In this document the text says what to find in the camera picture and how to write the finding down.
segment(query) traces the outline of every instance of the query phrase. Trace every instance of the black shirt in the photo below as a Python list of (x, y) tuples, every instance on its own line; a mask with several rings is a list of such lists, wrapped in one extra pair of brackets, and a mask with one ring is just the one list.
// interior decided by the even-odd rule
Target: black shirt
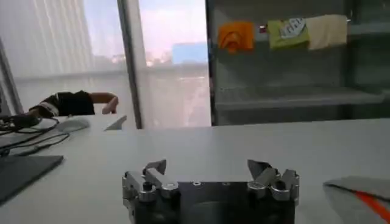
[(38, 109), (42, 117), (95, 114), (92, 98), (84, 91), (56, 93), (30, 108), (33, 109)]

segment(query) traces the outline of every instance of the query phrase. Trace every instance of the person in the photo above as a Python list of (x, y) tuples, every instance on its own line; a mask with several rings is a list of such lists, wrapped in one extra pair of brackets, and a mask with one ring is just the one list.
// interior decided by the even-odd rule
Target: person
[(119, 99), (112, 93), (60, 92), (30, 108), (28, 114), (40, 117), (93, 115), (95, 103), (106, 103), (102, 114), (116, 113)]

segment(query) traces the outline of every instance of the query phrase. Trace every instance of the towel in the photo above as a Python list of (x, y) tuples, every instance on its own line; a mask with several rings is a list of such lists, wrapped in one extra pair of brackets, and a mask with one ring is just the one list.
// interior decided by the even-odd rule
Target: towel
[(324, 190), (344, 223), (390, 223), (390, 180), (344, 177)]
[(309, 40), (306, 21), (302, 18), (268, 21), (271, 49), (290, 47)]
[(346, 44), (347, 17), (343, 15), (324, 15), (306, 19), (309, 33), (309, 50)]
[(219, 28), (218, 47), (226, 48), (231, 54), (238, 50), (254, 48), (254, 24), (246, 21), (228, 23)]

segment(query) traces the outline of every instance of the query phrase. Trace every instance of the computer mouse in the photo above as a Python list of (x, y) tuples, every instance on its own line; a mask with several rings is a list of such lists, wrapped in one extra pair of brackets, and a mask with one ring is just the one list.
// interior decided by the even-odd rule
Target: computer mouse
[(59, 123), (56, 129), (62, 132), (71, 133), (90, 127), (90, 122), (84, 117), (69, 117), (67, 120)]

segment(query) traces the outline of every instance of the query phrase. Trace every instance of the black laptop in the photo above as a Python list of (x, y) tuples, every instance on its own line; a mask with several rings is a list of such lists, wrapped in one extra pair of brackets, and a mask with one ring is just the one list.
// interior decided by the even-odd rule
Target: black laptop
[(62, 156), (0, 158), (0, 206), (62, 161)]

